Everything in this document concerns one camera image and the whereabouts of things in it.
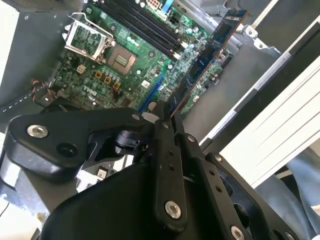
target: silver screw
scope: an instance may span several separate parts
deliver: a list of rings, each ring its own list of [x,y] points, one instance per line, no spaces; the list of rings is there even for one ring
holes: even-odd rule
[[[169,128],[169,125],[167,123],[165,123],[165,122],[162,123],[162,126],[164,126],[166,129]]]
[[[222,158],[219,155],[215,155],[214,157],[218,162],[222,162]]]
[[[236,226],[231,227],[231,234],[236,240],[245,240],[245,236]]]
[[[140,120],[140,117],[136,114],[132,114],[132,117],[135,119],[135,120]]]
[[[48,130],[45,126],[31,125],[27,128],[26,132],[34,138],[43,139],[48,136]]]
[[[285,234],[286,234],[286,236],[288,237],[288,239],[290,239],[290,240],[295,240],[295,238],[291,235],[291,233],[290,232],[285,232]]]
[[[188,139],[190,142],[193,142],[193,143],[195,142],[195,138],[193,136],[188,136]]]
[[[181,217],[181,209],[174,201],[167,201],[164,205],[166,213],[173,219]]]

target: black cable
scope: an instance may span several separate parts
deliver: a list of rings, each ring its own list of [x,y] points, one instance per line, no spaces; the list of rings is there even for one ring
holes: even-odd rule
[[[0,218],[1,218],[1,216],[2,216],[2,214],[4,214],[4,212],[7,210],[7,208],[9,207],[9,202],[8,202],[8,204],[7,204],[7,206],[3,209],[3,211],[1,212],[1,214],[0,214]]]

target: capacitor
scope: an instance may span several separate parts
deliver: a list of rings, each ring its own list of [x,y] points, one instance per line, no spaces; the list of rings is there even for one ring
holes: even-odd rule
[[[188,29],[186,30],[186,33],[187,33],[187,34],[192,34],[192,29],[191,29],[191,28],[188,28]]]
[[[192,101],[193,101],[194,103],[196,103],[196,102],[199,100],[199,98],[200,98],[200,97],[199,97],[198,95],[197,95],[197,96],[194,96],[193,99],[192,99]]]
[[[198,28],[197,26],[195,26],[192,30],[193,30],[193,32],[195,32],[195,33],[199,32],[199,28]]]

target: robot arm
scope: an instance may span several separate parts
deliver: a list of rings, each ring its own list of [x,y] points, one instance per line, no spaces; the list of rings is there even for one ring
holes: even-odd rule
[[[81,169],[125,154],[133,165],[77,193]],[[298,240],[221,155],[203,155],[164,102],[142,114],[19,116],[0,176],[1,194],[42,222],[41,240]]]

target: white panel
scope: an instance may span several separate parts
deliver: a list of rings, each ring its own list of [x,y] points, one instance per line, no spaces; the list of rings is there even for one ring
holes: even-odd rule
[[[320,137],[320,57],[221,154],[257,187]]]
[[[9,57],[11,44],[16,31],[19,12],[10,5],[0,0],[0,84],[4,76],[4,72]]]

